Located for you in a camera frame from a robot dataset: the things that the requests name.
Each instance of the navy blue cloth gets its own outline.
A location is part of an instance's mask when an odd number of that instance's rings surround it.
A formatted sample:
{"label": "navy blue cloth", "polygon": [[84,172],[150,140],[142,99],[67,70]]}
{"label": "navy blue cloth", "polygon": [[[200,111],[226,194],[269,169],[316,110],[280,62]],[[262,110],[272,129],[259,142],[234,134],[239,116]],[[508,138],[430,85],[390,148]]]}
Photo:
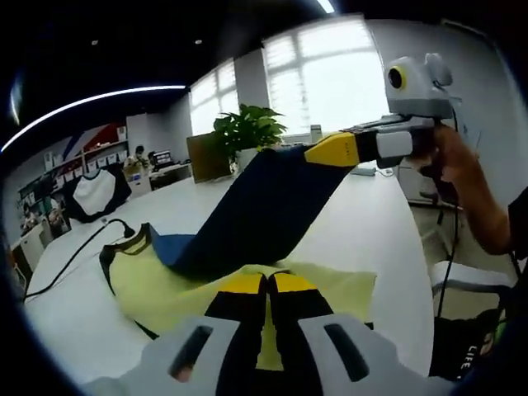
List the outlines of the navy blue cloth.
{"label": "navy blue cloth", "polygon": [[286,258],[351,170],[307,163],[308,148],[260,152],[194,238],[158,240],[162,262],[181,275],[211,280],[245,264]]}
{"label": "navy blue cloth", "polygon": [[152,225],[149,226],[150,242],[159,261],[165,266],[173,266],[183,250],[195,237],[194,234],[160,235]]}

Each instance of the human arm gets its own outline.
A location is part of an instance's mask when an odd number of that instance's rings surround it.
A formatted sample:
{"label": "human arm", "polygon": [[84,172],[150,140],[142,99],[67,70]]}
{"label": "human arm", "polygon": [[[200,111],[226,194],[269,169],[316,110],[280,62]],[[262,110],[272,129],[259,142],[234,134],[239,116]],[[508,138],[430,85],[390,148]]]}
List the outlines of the human arm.
{"label": "human arm", "polygon": [[[459,196],[471,233],[480,246],[490,254],[504,254],[511,250],[508,214],[493,198],[489,190],[478,156],[464,144],[460,135],[446,125],[435,129],[437,151],[431,157],[439,157],[442,180],[451,182]],[[429,158],[414,158],[418,165],[426,165]]]}

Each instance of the person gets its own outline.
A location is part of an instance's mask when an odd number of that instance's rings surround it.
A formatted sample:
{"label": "person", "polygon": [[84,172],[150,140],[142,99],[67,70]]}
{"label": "person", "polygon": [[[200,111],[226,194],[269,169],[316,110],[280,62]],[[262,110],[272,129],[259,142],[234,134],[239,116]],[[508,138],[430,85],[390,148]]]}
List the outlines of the person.
{"label": "person", "polygon": [[[442,181],[452,183],[470,230],[488,253],[513,252],[518,260],[528,256],[528,188],[509,205],[508,211],[495,201],[489,190],[479,158],[460,135],[445,125],[435,129],[436,150],[426,157],[411,158],[419,168],[439,158]],[[454,394],[492,394],[504,387],[522,392],[525,381],[522,361],[527,356],[528,276],[523,274],[507,295],[500,323],[491,337],[483,340],[478,364],[457,383]]]}
{"label": "person", "polygon": [[35,214],[31,211],[30,206],[25,203],[24,204],[24,223],[22,224],[22,232],[28,233],[39,223],[38,219],[36,218]]}
{"label": "person", "polygon": [[149,167],[149,161],[143,157],[145,152],[145,147],[139,145],[135,148],[134,155],[128,157],[125,161],[125,167],[134,167],[141,165],[143,168],[147,169]]}
{"label": "person", "polygon": [[48,214],[49,226],[51,228],[51,233],[54,238],[58,238],[63,234],[62,230],[62,209],[59,202],[56,199],[50,197],[49,204],[51,206],[51,211]]}

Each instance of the window blinds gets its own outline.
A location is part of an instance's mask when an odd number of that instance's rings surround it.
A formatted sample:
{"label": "window blinds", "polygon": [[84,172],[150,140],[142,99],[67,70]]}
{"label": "window blinds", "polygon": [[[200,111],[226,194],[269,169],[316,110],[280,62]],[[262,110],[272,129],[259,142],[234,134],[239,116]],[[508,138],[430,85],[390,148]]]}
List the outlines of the window blinds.
{"label": "window blinds", "polygon": [[191,87],[192,134],[208,134],[220,113],[238,112],[234,63],[229,60]]}
{"label": "window blinds", "polygon": [[271,106],[287,134],[333,132],[388,114],[380,58],[358,16],[319,22],[264,43]]}

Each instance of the ceiling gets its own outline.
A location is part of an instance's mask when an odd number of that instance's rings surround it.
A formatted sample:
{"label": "ceiling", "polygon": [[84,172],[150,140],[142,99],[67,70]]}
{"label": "ceiling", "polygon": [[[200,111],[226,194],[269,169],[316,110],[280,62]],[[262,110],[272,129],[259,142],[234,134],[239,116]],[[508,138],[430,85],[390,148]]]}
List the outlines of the ceiling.
{"label": "ceiling", "polygon": [[[472,12],[461,11],[454,0],[432,0],[419,8],[401,2],[380,6],[372,0],[331,2],[339,12],[372,18],[436,22],[447,17],[485,31],[512,57],[518,50],[509,38],[522,22],[516,25],[504,2]],[[221,61],[256,49],[261,39],[324,16],[316,0],[36,3],[17,2],[0,21],[5,69],[0,105],[6,116],[0,144],[36,118],[85,97],[132,87],[190,86]],[[20,126],[8,116],[15,81],[21,87]],[[129,94],[65,111],[17,140],[2,160],[19,163],[68,135],[160,111],[186,92]]]}

